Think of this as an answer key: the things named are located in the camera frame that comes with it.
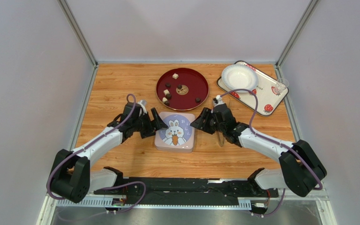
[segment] bunny illustration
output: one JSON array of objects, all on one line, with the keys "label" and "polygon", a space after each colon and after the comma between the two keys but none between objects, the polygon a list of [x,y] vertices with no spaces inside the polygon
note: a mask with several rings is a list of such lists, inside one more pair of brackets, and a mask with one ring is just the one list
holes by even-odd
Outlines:
[{"label": "bunny illustration", "polygon": [[163,141],[169,145],[179,146],[187,142],[183,137],[184,130],[179,126],[178,120],[169,121],[169,128],[165,131],[165,136]]}]

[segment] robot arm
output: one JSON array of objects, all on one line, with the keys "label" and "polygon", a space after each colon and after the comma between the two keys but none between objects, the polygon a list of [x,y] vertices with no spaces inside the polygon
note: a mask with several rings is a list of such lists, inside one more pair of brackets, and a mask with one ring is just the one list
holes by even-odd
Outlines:
[{"label": "robot arm", "polygon": [[254,180],[256,188],[288,187],[302,197],[315,188],[318,184],[316,179],[304,164],[297,161],[297,156],[291,150],[304,160],[319,180],[327,175],[324,166],[306,141],[299,140],[296,143],[282,141],[257,132],[248,124],[237,122],[220,96],[214,99],[213,110],[204,108],[191,126],[209,134],[221,132],[228,142],[253,149],[278,162],[281,170],[261,168],[248,178]]},{"label": "robot arm", "polygon": [[154,117],[151,121],[145,105],[146,102],[142,100],[132,111],[133,103],[127,103],[123,113],[92,140],[72,151],[59,151],[52,165],[52,179],[51,182],[47,182],[47,189],[49,187],[51,192],[78,203],[89,191],[112,187],[117,177],[116,171],[103,169],[90,173],[90,168],[95,162],[109,150],[126,141],[134,132],[140,132],[141,138],[146,138],[154,136],[157,130],[168,128],[155,108],[151,109]]}]

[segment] lid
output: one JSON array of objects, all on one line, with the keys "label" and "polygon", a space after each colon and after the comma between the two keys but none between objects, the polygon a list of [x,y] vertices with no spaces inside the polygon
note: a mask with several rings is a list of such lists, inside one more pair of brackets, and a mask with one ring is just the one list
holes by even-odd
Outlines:
[{"label": "lid", "polygon": [[189,113],[161,112],[159,116],[169,127],[155,135],[155,146],[163,149],[193,149],[194,127],[190,126],[195,116]]}]

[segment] gray floor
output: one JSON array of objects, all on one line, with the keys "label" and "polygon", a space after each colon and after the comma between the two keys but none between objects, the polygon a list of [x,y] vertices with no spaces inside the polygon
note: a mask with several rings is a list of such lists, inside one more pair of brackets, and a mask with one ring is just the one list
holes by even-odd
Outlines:
[{"label": "gray floor", "polygon": [[[271,201],[268,212],[278,202]],[[65,219],[81,219],[104,212],[101,208],[59,207],[57,212]],[[77,222],[64,222],[55,217],[53,225],[321,225],[315,201],[285,201],[279,211],[271,217],[252,217],[241,210],[176,210],[176,209],[132,209],[112,215],[103,214]]]}]

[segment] glass cup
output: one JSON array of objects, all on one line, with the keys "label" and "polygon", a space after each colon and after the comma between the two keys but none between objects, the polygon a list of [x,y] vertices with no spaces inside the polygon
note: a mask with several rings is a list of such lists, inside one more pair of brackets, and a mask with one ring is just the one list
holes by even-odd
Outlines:
[{"label": "glass cup", "polygon": [[274,92],[276,94],[281,94],[281,92],[283,92],[287,87],[288,85],[290,85],[290,83],[288,82],[287,79],[285,78],[280,78],[277,80],[276,82],[276,85],[274,86]]}]

